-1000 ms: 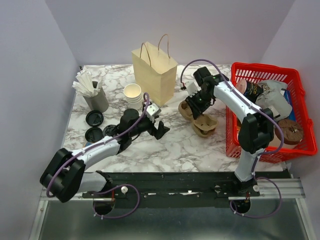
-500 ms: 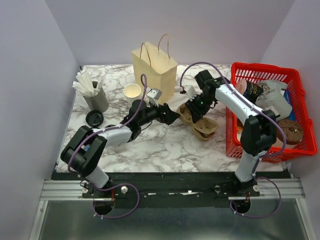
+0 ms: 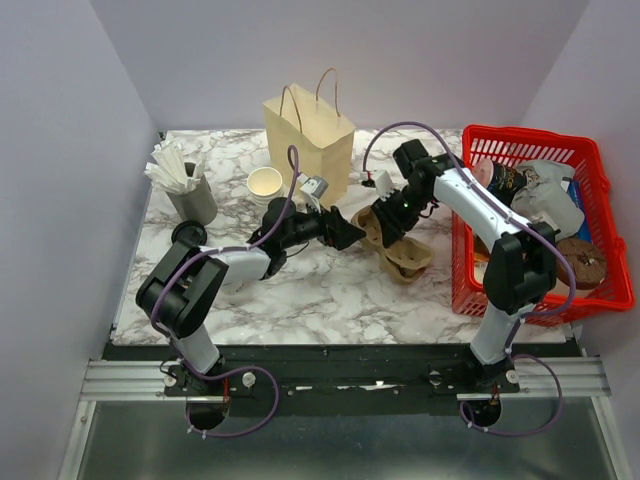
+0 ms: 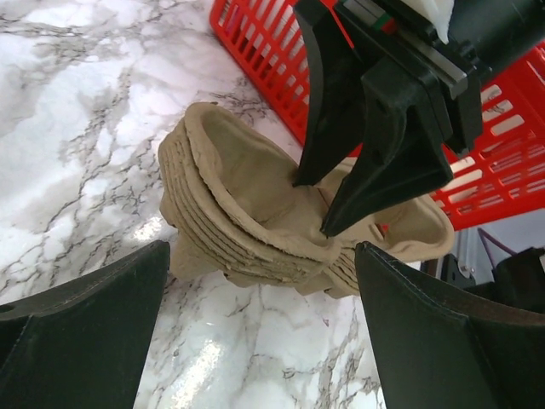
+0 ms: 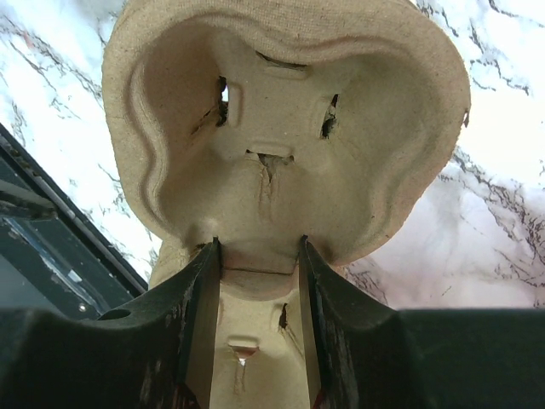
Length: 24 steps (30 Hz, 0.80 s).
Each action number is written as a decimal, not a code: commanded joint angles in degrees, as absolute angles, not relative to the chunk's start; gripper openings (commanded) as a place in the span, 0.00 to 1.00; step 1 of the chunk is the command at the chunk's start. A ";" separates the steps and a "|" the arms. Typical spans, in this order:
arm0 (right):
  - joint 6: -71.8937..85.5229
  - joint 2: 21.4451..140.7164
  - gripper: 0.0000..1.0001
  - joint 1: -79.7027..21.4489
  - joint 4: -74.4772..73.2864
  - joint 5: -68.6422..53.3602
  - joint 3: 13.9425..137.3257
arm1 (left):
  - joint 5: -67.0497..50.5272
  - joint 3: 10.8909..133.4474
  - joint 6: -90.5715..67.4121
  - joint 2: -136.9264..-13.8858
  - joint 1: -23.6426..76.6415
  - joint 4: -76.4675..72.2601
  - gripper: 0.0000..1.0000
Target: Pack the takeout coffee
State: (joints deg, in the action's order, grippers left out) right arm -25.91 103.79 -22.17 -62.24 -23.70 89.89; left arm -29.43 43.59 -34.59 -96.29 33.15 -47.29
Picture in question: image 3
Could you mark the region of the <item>brown paper bag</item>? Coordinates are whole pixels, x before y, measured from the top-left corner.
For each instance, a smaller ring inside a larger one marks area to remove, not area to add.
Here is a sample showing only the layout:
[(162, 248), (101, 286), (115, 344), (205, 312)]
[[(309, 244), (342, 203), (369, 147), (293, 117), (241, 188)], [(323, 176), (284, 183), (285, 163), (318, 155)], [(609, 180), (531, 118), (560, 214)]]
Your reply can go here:
[(340, 109), (338, 93), (327, 102), (320, 88), (317, 85), (309, 91), (296, 83), (284, 86), (279, 96), (263, 103), (264, 121), (272, 167), (290, 184), (287, 149), (295, 146), (300, 171), (328, 183), (321, 205), (330, 207), (347, 193), (355, 125)]

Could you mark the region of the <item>white paper cup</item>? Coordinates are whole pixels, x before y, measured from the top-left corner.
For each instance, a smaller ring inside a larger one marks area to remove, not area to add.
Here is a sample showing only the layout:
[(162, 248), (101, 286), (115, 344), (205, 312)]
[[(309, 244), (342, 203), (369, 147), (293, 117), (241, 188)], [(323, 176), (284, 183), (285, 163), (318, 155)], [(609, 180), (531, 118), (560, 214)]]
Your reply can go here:
[(237, 295), (243, 290), (244, 286), (245, 283), (243, 281), (225, 284), (221, 286), (220, 293), (226, 296)]

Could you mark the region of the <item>brown cardboard cup carrier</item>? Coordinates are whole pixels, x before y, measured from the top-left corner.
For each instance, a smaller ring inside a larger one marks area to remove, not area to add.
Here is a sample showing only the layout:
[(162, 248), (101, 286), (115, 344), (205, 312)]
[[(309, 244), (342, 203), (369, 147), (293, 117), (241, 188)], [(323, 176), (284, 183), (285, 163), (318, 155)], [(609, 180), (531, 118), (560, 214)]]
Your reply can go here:
[(351, 223), (365, 232), (365, 236), (360, 240), (363, 248), (372, 251), (384, 248), (380, 222), (370, 206), (357, 211), (352, 216)]

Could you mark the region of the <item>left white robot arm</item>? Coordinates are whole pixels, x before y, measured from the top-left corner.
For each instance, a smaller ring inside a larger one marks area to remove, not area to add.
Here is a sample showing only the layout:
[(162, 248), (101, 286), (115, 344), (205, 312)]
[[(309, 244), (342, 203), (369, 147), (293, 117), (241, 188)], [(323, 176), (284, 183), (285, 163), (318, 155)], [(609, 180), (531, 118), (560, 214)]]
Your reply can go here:
[(221, 385), (221, 354), (204, 322), (220, 288), (273, 277), (294, 246), (316, 240), (342, 251), (365, 237), (335, 206), (299, 212), (293, 201), (279, 197), (269, 202), (247, 245), (203, 250), (175, 241), (138, 290), (136, 304), (181, 355), (188, 384), (209, 395)]

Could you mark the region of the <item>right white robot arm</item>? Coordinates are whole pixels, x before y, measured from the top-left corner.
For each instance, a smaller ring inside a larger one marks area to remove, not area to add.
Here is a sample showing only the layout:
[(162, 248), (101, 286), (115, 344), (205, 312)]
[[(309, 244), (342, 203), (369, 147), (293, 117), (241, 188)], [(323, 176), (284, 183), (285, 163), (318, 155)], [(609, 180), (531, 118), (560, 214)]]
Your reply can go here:
[(480, 392), (511, 367), (508, 357), (519, 325), (556, 283), (555, 232), (546, 223), (531, 225), (500, 204), (451, 151), (430, 155), (418, 140), (403, 143), (393, 158), (406, 181), (397, 188), (389, 174), (368, 178), (378, 198), (371, 209), (385, 247), (399, 242), (430, 203), (446, 205), (489, 251), (483, 277), (488, 299), (480, 328), (455, 362), (455, 385)]

